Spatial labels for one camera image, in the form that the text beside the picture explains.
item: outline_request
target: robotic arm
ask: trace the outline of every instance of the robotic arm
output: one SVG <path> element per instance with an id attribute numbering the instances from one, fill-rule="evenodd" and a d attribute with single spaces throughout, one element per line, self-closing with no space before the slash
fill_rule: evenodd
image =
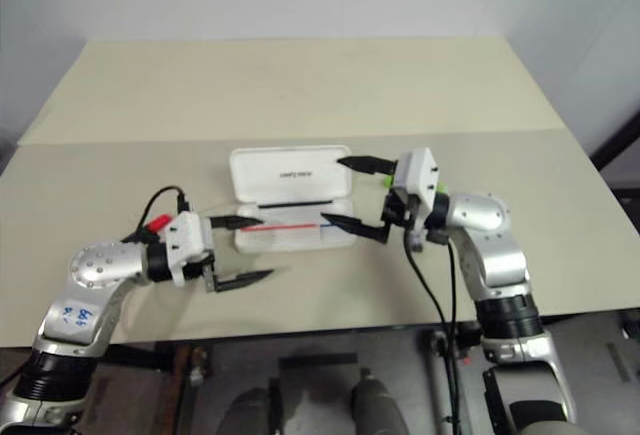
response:
<path id="1" fill-rule="evenodd" d="M 96 365 L 106 352 L 126 294 L 139 285 L 205 278 L 208 291 L 250 285 L 272 270 L 219 281 L 214 274 L 212 228 L 243 228 L 260 220 L 229 216 L 202 218 L 182 211 L 164 227 L 164 241 L 107 242 L 80 250 L 71 262 L 62 293 L 47 312 L 20 378 L 0 400 L 0 433 L 14 427 L 74 433 Z M 144 237 L 130 236 L 125 240 Z"/>
<path id="2" fill-rule="evenodd" d="M 496 434 L 517 434 L 545 420 L 576 420 L 575 407 L 551 334 L 538 316 L 522 250 L 511 233 L 509 209 L 500 199 L 436 190 L 438 166 L 428 148 L 395 161 L 346 157 L 359 172 L 393 176 L 380 227 L 323 214 L 355 235 L 386 243 L 392 225 L 410 230 L 414 250 L 422 242 L 455 245 L 464 281 L 476 307 L 488 361 L 485 398 Z"/>

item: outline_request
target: open case lid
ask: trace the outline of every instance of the open case lid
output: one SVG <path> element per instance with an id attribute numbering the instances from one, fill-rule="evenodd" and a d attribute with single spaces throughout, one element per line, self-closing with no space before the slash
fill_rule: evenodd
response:
<path id="1" fill-rule="evenodd" d="M 336 160 L 350 153 L 341 145 L 234 150 L 229 163 L 236 197 L 258 205 L 346 197 L 351 172 Z"/>

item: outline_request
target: beige table surface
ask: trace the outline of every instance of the beige table surface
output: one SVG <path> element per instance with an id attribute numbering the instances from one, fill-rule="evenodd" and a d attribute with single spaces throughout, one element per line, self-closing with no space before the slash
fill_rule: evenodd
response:
<path id="1" fill-rule="evenodd" d="M 170 65 L 180 67 L 173 77 Z M 386 157 L 426 145 L 451 191 L 505 198 L 542 313 L 640 304 L 637 234 L 502 40 L 97 43 L 0 177 L 0 345 L 30 344 L 73 253 L 129 233 L 160 186 L 180 184 L 198 210 L 229 213 L 231 150 L 329 143 Z M 357 215 L 373 223 L 385 189 L 377 177 L 354 182 Z M 168 198 L 158 211 L 173 209 Z M 202 280 L 136 289 L 113 341 L 435 320 L 398 231 L 387 246 L 259 256 L 236 253 L 228 234 L 217 242 L 223 274 L 277 272 L 224 294 L 206 294 Z M 446 250 L 417 259 L 448 310 Z M 460 318 L 472 319 L 461 283 L 458 294 Z"/>

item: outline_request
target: wire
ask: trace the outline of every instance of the wire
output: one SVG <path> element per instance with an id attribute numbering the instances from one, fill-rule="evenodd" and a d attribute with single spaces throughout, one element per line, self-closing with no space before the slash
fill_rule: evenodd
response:
<path id="1" fill-rule="evenodd" d="M 452 313 L 452 325 L 451 328 L 447 328 L 447 322 L 444 318 L 444 313 L 442 308 L 440 307 L 440 303 L 436 298 L 435 294 L 431 291 L 431 288 L 427 284 L 422 271 L 416 264 L 415 259 L 413 258 L 413 252 L 411 251 L 410 238 L 411 238 L 411 227 L 413 227 L 415 221 L 415 205 L 409 202 L 409 222 L 404 230 L 404 236 L 402 237 L 402 245 L 404 247 L 404 253 L 407 256 L 407 260 L 409 261 L 409 265 L 413 268 L 416 276 L 422 288 L 424 288 L 427 295 L 433 302 L 433 305 L 436 307 L 436 311 L 438 312 L 438 317 L 440 318 L 440 326 L 442 331 L 445 334 L 446 339 L 446 347 L 444 350 L 444 366 L 445 372 L 447 374 L 447 385 L 449 388 L 449 401 L 451 403 L 451 424 L 452 424 L 452 432 L 454 435 L 458 435 L 460 433 L 460 420 L 459 420 L 459 412 L 460 412 L 460 394 L 459 394 L 459 383 L 458 383 L 458 371 L 456 368 L 455 362 L 455 354 L 454 354 L 454 343 L 455 343 L 455 319 L 456 319 L 456 311 L 457 311 L 457 301 L 456 301 L 456 282 L 455 282 L 455 264 L 453 257 L 453 248 L 451 244 L 447 244 L 449 250 L 449 263 L 450 263 L 450 271 L 451 271 L 451 291 L 452 291 L 452 303 L 451 303 L 451 313 Z"/>
<path id="2" fill-rule="evenodd" d="M 22 370 L 24 370 L 24 367 L 27 366 L 27 362 L 24 362 L 22 365 L 20 365 L 18 368 L 16 368 L 13 372 L 11 372 L 8 376 L 6 376 L 2 381 L 0 381 L 0 389 L 4 388 L 6 385 L 11 383 L 11 381 L 14 378 L 16 378 L 18 375 L 20 375 L 22 373 Z"/>
<path id="3" fill-rule="evenodd" d="M 184 198 L 184 191 L 180 187 L 178 187 L 177 185 L 167 185 L 166 187 L 162 187 L 160 190 L 158 190 L 156 193 L 153 194 L 153 196 L 147 202 L 147 206 L 144 207 L 144 211 L 142 212 L 142 216 L 140 217 L 140 221 L 138 222 L 138 225 L 136 226 L 136 232 L 141 230 L 142 227 L 144 226 L 144 222 L 147 220 L 147 217 L 149 216 L 149 212 L 151 211 L 151 208 L 153 207 L 153 204 L 158 199 L 158 197 L 160 195 L 162 195 L 163 193 L 168 192 L 170 190 L 175 190 L 176 192 L 178 192 L 178 196 L 179 197 L 183 197 Z"/>

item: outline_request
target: floor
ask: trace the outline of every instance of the floor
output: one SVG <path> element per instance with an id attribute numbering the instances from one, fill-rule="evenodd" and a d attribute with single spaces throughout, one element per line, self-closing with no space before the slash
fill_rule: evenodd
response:
<path id="1" fill-rule="evenodd" d="M 640 434 L 640 344 L 625 339 L 615 313 L 582 315 L 549 326 L 572 387 L 580 425 L 592 434 Z M 182 433 L 215 434 L 231 401 L 277 377 L 283 392 L 286 435 L 353 435 L 349 395 L 360 368 L 371 369 L 396 398 L 413 434 L 447 434 L 444 375 L 437 357 L 420 342 L 421 330 L 352 331 L 282 338 L 208 342 L 213 374 L 197 389 Z M 0 352 L 0 375 L 26 352 Z M 309 367 L 300 360 L 315 357 Z M 490 434 L 481 373 L 472 349 L 460 364 L 466 434 Z M 101 366 L 78 427 L 92 434 L 156 434 L 168 375 Z"/>

